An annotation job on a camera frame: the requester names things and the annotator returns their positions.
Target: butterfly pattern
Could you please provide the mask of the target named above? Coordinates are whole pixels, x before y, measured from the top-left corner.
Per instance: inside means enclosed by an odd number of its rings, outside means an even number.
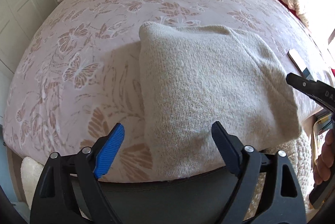
[[[305,60],[315,53],[315,64],[324,64],[308,32],[273,0],[64,0],[36,32],[14,75],[4,117],[7,145],[44,164],[52,151],[77,153],[120,122],[125,140],[103,180],[154,181],[139,68],[138,31],[145,21],[253,31],[287,72],[294,70],[287,49]],[[317,110],[304,102],[305,113]]]

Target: bed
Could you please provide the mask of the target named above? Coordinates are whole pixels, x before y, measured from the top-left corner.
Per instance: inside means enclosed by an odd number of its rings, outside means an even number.
[[[257,33],[286,72],[295,48],[314,79],[334,86],[323,54],[296,17],[276,0],[60,0],[36,32],[11,83],[6,144],[44,164],[53,151],[77,153],[117,122],[126,135],[106,182],[149,182],[152,155],[144,140],[138,30],[222,24]],[[301,122],[320,110],[295,92]]]

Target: bedspread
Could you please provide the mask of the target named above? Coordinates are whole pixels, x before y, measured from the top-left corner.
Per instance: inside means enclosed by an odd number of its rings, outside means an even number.
[[[64,0],[35,34],[15,72],[4,118],[6,144],[45,164],[53,151],[77,153],[125,126],[108,182],[148,182],[152,155],[144,139],[139,27],[222,24],[256,32],[287,72],[295,48],[313,77],[333,77],[307,30],[276,0]],[[296,93],[299,118],[317,110]]]

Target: silver screw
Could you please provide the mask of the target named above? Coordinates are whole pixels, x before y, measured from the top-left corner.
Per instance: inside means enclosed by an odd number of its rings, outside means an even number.
[[[91,150],[90,147],[84,147],[83,150],[82,150],[82,152],[83,152],[84,154],[88,154],[88,153],[90,153],[91,151],[92,151],[92,150]]]
[[[250,146],[250,145],[246,145],[246,146],[244,147],[244,150],[247,151],[247,152],[253,152],[253,151],[254,151],[254,148],[253,148],[252,146]]]
[[[57,152],[53,152],[50,154],[50,158],[51,159],[56,159],[58,157],[58,153]]]
[[[286,153],[285,153],[285,151],[283,151],[283,150],[279,150],[279,151],[278,151],[278,155],[279,155],[280,157],[285,157],[285,156],[286,156]]]

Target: cream knit throw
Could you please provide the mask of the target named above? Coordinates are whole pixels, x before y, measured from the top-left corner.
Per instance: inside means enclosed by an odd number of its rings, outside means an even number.
[[[257,150],[300,136],[286,73],[257,34],[148,22],[139,36],[145,139],[159,180],[224,165],[210,134],[215,121]]]

